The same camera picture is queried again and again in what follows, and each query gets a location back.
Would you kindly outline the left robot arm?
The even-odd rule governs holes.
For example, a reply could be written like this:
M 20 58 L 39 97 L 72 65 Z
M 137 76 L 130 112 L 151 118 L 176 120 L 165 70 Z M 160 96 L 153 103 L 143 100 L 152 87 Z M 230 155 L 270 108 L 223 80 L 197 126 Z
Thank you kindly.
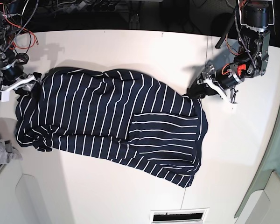
M 197 99 L 219 95 L 225 102 L 235 104 L 236 86 L 266 72 L 271 35 L 269 26 L 274 23 L 274 1 L 237 1 L 227 27 L 215 45 L 219 49 L 226 43 L 233 60 L 221 68 L 216 68 L 213 61 L 207 61 L 189 85 L 187 95 Z

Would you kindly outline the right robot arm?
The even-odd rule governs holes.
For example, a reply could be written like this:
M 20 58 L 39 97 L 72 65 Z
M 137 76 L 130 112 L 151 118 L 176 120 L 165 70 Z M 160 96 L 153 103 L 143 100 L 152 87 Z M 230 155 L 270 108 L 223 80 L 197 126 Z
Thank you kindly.
M 28 50 L 38 44 L 35 34 L 26 28 L 38 5 L 37 0 L 0 0 L 0 102 L 9 101 L 12 90 L 31 92 L 40 85 L 40 73 L 24 72 Z M 22 34 L 29 36 L 30 43 L 19 53 L 16 39 Z

